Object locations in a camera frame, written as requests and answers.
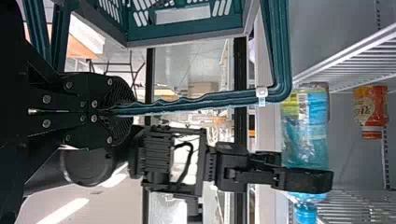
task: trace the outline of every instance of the bolt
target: bolt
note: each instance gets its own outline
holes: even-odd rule
[[[50,127],[50,120],[49,119],[44,119],[43,128],[49,128],[49,127]]]
[[[83,115],[79,118],[79,120],[81,120],[81,122],[84,122],[87,119],[87,116]]]
[[[109,144],[111,144],[112,142],[113,142],[113,138],[110,136],[110,137],[108,137],[107,138],[107,142],[109,143]]]
[[[66,88],[67,88],[67,89],[70,90],[70,89],[72,89],[72,87],[73,87],[73,82],[67,82],[67,83],[66,83]]]
[[[51,99],[50,95],[43,96],[43,103],[48,105],[50,103],[50,99]]]
[[[95,123],[96,121],[98,121],[98,117],[96,115],[92,115],[91,121],[92,123]]]
[[[66,142],[70,142],[71,139],[72,135],[68,134],[64,140],[66,140]]]
[[[92,108],[98,107],[98,102],[97,101],[92,101]]]

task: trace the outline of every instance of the plastic bottle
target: plastic bottle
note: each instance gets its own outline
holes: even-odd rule
[[[299,87],[281,105],[282,163],[289,168],[328,170],[329,92],[326,83]],[[316,204],[327,194],[288,192],[298,224],[317,223]]]

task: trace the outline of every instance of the metal rack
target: metal rack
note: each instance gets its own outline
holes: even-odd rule
[[[334,190],[318,205],[318,223],[383,223],[396,221],[393,191]]]
[[[396,23],[293,77],[295,87],[316,81],[328,82],[330,93],[348,93],[364,85],[387,85],[389,93],[396,92]],[[318,223],[395,223],[396,194],[389,177],[388,135],[384,127],[381,140],[384,190],[333,190],[318,205]]]
[[[293,77],[294,86],[326,81],[330,93],[386,83],[396,92],[396,23]]]

